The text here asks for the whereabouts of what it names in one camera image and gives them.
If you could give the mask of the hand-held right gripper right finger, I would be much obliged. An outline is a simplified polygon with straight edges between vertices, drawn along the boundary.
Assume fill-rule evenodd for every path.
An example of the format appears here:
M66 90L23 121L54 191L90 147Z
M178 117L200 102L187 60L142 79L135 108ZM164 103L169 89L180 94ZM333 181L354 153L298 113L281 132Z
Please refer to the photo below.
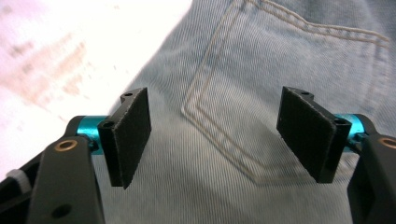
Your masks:
M365 133L355 114L333 114L308 91L284 87L276 129L300 164L318 183L331 183L343 152L357 152Z

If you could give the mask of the light blue denim skirt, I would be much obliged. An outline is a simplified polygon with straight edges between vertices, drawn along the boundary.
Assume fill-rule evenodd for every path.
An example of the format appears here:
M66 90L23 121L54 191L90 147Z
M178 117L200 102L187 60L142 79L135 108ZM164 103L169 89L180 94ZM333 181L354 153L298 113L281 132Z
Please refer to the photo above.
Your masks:
M276 130L280 96L396 137L396 0L193 0L134 85L152 131L126 189L94 159L106 224L352 224L357 156L317 183Z

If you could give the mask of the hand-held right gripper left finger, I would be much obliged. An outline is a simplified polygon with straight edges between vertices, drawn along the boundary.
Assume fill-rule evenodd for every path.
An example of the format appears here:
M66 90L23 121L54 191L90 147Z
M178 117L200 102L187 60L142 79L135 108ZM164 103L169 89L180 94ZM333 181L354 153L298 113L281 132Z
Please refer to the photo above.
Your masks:
M147 88L127 91L109 116L85 116L77 135L86 136L93 155L103 155L112 187L127 189L151 133Z

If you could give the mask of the white foam mat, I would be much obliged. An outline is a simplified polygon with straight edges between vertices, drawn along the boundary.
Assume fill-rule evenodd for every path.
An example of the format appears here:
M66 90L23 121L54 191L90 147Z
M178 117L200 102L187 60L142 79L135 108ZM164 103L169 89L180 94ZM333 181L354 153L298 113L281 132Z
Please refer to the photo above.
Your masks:
M105 115L192 0L0 0L0 181Z

